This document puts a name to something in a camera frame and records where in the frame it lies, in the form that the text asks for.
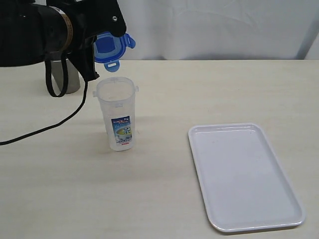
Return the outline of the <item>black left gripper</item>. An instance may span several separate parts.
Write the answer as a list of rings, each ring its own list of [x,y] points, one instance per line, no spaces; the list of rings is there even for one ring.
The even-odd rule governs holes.
[[[73,36],[66,54],[85,82],[99,78],[95,70],[93,43],[109,32],[123,36],[127,26],[117,0],[51,0],[50,6],[64,11],[71,20]]]

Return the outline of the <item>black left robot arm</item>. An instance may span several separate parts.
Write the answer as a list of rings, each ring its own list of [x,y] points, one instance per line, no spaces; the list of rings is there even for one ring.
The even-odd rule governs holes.
[[[65,55],[89,82],[95,71],[93,42],[109,32],[115,37],[127,26],[116,0],[33,0],[0,2],[0,65],[19,67],[51,61]]]

